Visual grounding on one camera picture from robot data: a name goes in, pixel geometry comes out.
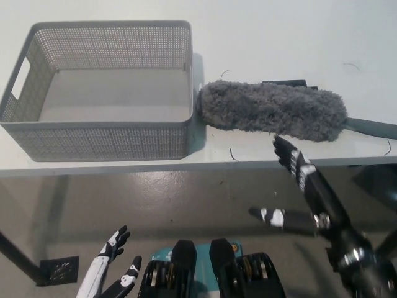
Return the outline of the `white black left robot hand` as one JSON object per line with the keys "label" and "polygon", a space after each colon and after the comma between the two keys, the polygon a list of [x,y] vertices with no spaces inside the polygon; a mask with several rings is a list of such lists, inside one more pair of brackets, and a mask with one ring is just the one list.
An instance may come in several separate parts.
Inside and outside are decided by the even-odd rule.
{"label": "white black left robot hand", "polygon": [[93,259],[80,285],[77,297],[126,297],[134,288],[141,269],[141,256],[134,257],[127,271],[110,287],[103,290],[110,264],[124,252],[123,246],[130,236],[127,229],[126,225],[118,229]]}

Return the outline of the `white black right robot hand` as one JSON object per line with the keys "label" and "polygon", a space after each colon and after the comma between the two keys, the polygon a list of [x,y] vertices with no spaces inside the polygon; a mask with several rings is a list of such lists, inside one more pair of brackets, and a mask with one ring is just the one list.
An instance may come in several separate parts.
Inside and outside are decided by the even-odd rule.
{"label": "white black right robot hand", "polygon": [[279,163],[291,174],[310,211],[251,207],[249,214],[268,227],[300,235],[321,235],[327,240],[351,228],[344,206],[314,163],[296,146],[278,135],[274,137],[273,145]]}

